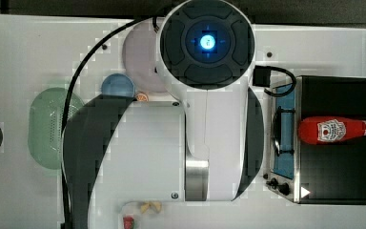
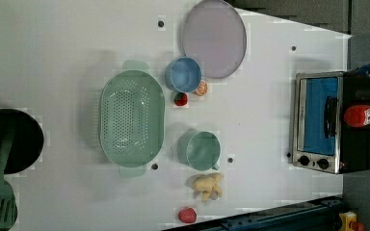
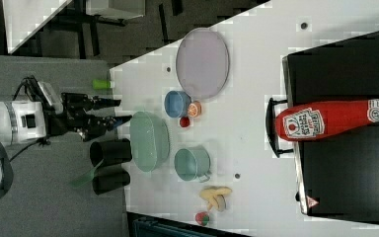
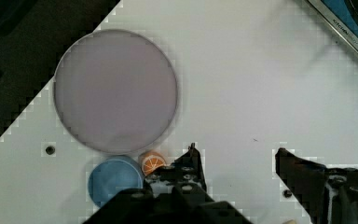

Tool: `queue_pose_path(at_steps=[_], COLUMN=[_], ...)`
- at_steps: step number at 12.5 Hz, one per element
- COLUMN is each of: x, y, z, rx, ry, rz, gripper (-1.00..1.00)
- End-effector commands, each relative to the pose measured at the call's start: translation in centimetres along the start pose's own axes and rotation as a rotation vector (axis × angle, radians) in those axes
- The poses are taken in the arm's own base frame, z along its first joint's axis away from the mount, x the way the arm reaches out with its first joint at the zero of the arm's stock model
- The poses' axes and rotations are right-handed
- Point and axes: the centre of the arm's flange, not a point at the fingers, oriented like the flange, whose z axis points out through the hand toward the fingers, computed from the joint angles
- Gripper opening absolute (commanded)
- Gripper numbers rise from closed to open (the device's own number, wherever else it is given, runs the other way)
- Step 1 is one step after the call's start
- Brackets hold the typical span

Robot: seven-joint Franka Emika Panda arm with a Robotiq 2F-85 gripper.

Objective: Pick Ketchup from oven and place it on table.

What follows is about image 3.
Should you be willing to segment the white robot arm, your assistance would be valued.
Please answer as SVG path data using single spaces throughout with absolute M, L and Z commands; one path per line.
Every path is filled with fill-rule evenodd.
M 67 132 L 78 133 L 84 142 L 99 138 L 131 117 L 97 117 L 93 112 L 120 104 L 120 100 L 78 93 L 64 93 L 55 101 L 43 97 L 34 101 L 0 102 L 0 198 L 9 192 L 14 180 L 7 147 L 46 145 L 51 137 Z

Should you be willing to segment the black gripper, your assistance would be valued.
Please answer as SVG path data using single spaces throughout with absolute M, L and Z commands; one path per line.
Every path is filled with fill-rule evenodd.
M 59 136 L 67 132 L 77 132 L 84 142 L 103 135 L 103 127 L 107 131 L 130 121 L 132 116 L 97 118 L 89 115 L 90 110 L 118 107 L 121 100 L 89 97 L 86 94 L 62 93 L 63 112 L 49 113 L 46 116 L 48 136 Z

